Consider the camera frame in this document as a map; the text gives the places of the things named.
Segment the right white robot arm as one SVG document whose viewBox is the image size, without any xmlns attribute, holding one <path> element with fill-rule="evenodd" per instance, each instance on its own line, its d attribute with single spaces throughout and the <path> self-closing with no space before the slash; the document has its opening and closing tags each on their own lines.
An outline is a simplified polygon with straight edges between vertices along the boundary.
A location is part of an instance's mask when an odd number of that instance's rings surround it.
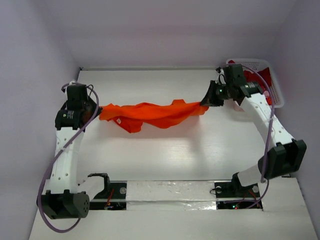
<svg viewBox="0 0 320 240">
<path fill-rule="evenodd" d="M 247 81 L 244 68 L 235 63 L 218 67 L 217 79 L 210 82 L 200 102 L 205 107 L 222 107 L 226 100 L 237 102 L 252 118 L 264 141 L 264 155 L 257 164 L 233 175 L 230 190 L 235 196 L 242 196 L 249 186 L 258 182 L 297 172 L 307 150 L 302 139 L 295 139 L 283 127 L 275 115 L 275 106 L 268 104 L 260 84 Z"/>
</svg>

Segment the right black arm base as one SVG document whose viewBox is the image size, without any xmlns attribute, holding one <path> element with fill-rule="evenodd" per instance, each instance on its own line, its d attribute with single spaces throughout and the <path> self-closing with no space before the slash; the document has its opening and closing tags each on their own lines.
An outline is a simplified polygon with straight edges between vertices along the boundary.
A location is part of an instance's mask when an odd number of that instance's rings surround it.
<svg viewBox="0 0 320 240">
<path fill-rule="evenodd" d="M 218 181 L 214 183 L 210 193 L 216 198 L 218 210 L 263 209 L 257 183 L 235 190 L 230 181 Z"/>
</svg>

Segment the orange t shirt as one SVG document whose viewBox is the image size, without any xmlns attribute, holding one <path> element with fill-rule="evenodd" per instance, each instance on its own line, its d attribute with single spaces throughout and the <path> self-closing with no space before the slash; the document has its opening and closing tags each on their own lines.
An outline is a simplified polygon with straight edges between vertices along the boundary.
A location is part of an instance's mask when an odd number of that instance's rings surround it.
<svg viewBox="0 0 320 240">
<path fill-rule="evenodd" d="M 160 129 L 168 129 L 182 123 L 189 117 L 202 116 L 209 109 L 199 102 L 187 103 L 175 99 L 170 105 L 157 105 L 142 102 L 136 105 L 109 104 L 102 107 L 99 115 L 101 121 L 113 121 L 130 134 L 141 131 L 144 123 Z"/>
</svg>

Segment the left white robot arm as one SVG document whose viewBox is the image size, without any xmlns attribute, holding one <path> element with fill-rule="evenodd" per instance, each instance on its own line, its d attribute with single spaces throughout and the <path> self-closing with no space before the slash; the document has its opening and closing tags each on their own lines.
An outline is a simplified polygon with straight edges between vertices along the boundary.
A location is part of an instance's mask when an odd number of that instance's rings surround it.
<svg viewBox="0 0 320 240">
<path fill-rule="evenodd" d="M 99 116 L 99 100 L 93 100 L 92 85 L 72 82 L 61 89 L 66 102 L 55 117 L 55 156 L 39 187 L 37 206 L 45 219 L 81 219 L 90 209 L 90 201 L 110 194 L 107 173 L 91 173 L 77 180 L 81 142 L 88 125 Z"/>
</svg>

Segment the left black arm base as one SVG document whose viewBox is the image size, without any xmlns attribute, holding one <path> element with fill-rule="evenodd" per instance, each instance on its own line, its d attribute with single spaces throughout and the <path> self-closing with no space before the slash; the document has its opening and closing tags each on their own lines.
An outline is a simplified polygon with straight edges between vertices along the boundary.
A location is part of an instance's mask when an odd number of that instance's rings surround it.
<svg viewBox="0 0 320 240">
<path fill-rule="evenodd" d="M 122 211 L 127 209 L 126 201 L 127 182 L 111 181 L 110 191 L 103 190 L 98 193 L 91 201 L 89 209 L 91 211 Z"/>
</svg>

